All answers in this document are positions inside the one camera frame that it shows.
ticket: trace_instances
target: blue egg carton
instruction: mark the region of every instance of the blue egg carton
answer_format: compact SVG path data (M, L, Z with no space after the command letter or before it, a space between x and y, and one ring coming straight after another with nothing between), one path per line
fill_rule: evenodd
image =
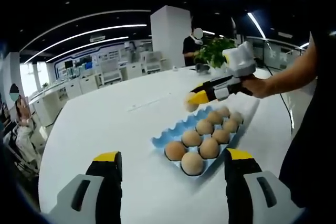
M162 153L162 155L165 156L165 146L166 144L168 144L169 142L172 141L180 141L182 134L187 131L187 130L195 130L196 129L196 124L198 123L199 120L201 119L205 119L207 118L208 114L210 111L212 111L212 107L211 106L207 106L205 109L201 109L198 110L198 112L196 113L196 115L191 114L188 116L186 121L178 121L175 125L175 128L173 129L166 129L161 133L161 136L159 138L155 138L153 137L152 143L155 146L155 148ZM229 118L223 117L223 121L227 121ZM222 129L222 125L220 124L216 124L214 125L214 129ZM240 125L238 127L238 130L236 133L231 133L230 134L230 140L228 144L220 144L219 145L219 155L216 158L211 158L211 159L203 159L203 171L201 172L201 174L196 175L196 176L190 176L188 174L186 174L188 177L192 177L192 178L199 178L202 175L204 175L204 173L209 169L209 167L221 156L222 152L224 151L225 148L227 147L231 147L234 148L234 142L237 142L235 139L237 139L237 134L239 134L241 131L243 130L242 125ZM206 134L206 135L201 135L201 139L202 141L204 139L206 139L207 137L211 137L211 134ZM187 152L198 152L198 148L199 146L193 146L193 147L186 147L186 151ZM181 161L171 161L167 158L167 160L171 163L173 163L174 165L176 165L178 168L181 169Z

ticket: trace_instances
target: round table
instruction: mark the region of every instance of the round table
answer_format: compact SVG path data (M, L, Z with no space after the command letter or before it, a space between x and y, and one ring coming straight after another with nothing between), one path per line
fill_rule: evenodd
M266 78L269 73L257 69L255 75ZM187 118L185 95L210 78L182 68L124 81L68 101L41 163L42 212L50 212L61 189L77 174L85 174L97 155L121 151L123 224L227 223L224 164L200 183L170 164L150 141ZM280 96L259 103L239 93L210 105L225 104L246 114L256 101L259 105L238 148L250 152L263 170L278 176L291 141L290 119Z

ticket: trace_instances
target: black cable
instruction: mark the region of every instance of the black cable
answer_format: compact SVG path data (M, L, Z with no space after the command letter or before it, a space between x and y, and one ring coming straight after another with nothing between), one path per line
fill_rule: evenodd
M268 72L271 74L271 76L273 76L273 73L272 73L271 70L268 68L268 66L267 66L264 62L263 62L262 64L266 67L266 69L267 69ZM287 107L287 104L285 103L285 100L284 100L282 94L279 94L279 95L280 95L280 97L281 97L281 99L282 99L282 101L283 101L283 104L284 104L285 107L286 107L287 112L288 112L289 119L290 119L290 132L291 132L291 134L293 134L293 127L292 127L292 125L293 125L293 121L292 121L292 117L291 117L291 115L290 115L289 109L288 109L288 107Z

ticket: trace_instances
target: brown egg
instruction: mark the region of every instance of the brown egg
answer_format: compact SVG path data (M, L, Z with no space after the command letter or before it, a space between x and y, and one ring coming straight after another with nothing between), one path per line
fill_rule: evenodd
M227 144L230 140L230 131L215 130L214 133L212 133L212 138L214 138L218 144Z
M227 130L229 132L236 132L237 129L238 129L238 123L233 119L230 119L223 123L223 130Z
M187 152L181 160L181 168L191 176L199 175L203 171L203 159L196 152Z
M194 130L185 131L182 134L181 140L188 147L199 146L202 142L200 135Z
M210 111L206 118L212 124L222 124L223 117L217 111Z
M193 112L197 110L198 104L189 103L188 100L193 97L196 93L190 92L184 99L184 107L188 112Z
M238 124L242 124L243 122L243 116L239 112L232 113L230 119L235 120Z
M206 119L201 119L196 125L196 130L200 135L205 135L213 133L214 127Z
M216 158L219 155L219 145L214 138L208 137L201 144L199 152L204 159Z
M221 115L224 116L226 118L228 118L230 116L230 110L227 108L227 106L223 106L221 107L219 110L217 110L217 112Z
M180 161L186 153L184 145L179 141L173 141L166 145L164 149L166 156L171 161Z

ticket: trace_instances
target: black ceiling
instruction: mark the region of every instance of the black ceiling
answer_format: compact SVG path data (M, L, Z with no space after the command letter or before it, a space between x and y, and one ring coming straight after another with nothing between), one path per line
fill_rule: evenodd
M144 28L122 28L100 32L106 39L129 36L131 39L149 38L150 15L164 5L189 9L193 16L202 17L202 28L218 34L225 33L225 22L232 16L238 33L261 37L247 17L253 12L267 38L300 45L308 40L301 0L3 0L0 38L8 44L8 50L20 51L45 31L85 15L112 10L150 10L150 12L121 12L93 16L66 24L41 36L21 52L21 61L29 59L34 51L40 51L60 40L86 31L129 24L147 24ZM291 39L278 32L292 34ZM46 51L58 55L89 43L85 35L62 43ZM35 60L47 60L48 56Z

